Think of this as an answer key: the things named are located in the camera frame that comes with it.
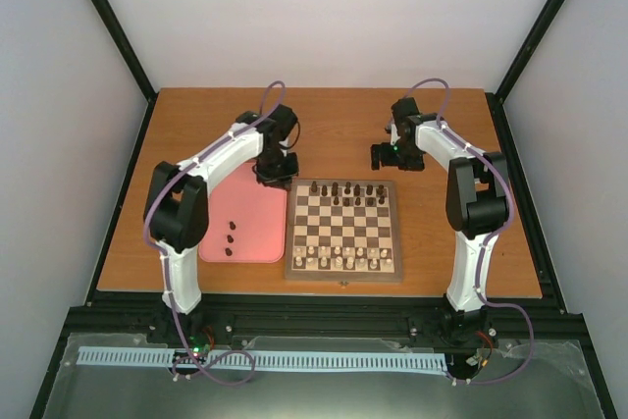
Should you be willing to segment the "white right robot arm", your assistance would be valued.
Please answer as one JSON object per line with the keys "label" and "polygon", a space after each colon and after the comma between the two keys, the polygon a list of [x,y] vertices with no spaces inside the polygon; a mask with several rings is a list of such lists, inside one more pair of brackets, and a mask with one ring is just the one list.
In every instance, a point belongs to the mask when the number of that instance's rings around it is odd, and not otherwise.
{"label": "white right robot arm", "polygon": [[437,114],[420,112],[412,97],[393,103],[387,133],[388,142],[371,146],[372,169],[420,172],[429,155],[447,171],[445,214],[455,232],[455,256],[445,296],[455,313],[480,310],[498,232],[511,222],[505,157],[470,144]]}

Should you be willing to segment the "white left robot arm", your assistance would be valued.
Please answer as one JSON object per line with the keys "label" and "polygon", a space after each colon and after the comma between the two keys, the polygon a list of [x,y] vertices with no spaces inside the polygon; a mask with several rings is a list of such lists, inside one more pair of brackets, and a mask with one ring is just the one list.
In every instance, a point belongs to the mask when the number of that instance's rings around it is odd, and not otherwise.
{"label": "white left robot arm", "polygon": [[248,111],[206,149],[178,164],[161,162],[153,170],[142,234],[159,252],[162,299],[176,312],[169,329],[180,341],[194,342],[204,331],[203,317],[193,310],[201,300],[197,253],[209,228],[212,190],[247,161],[254,163],[258,184],[289,190],[299,167],[288,136],[299,127],[296,114],[283,104],[266,115]]}

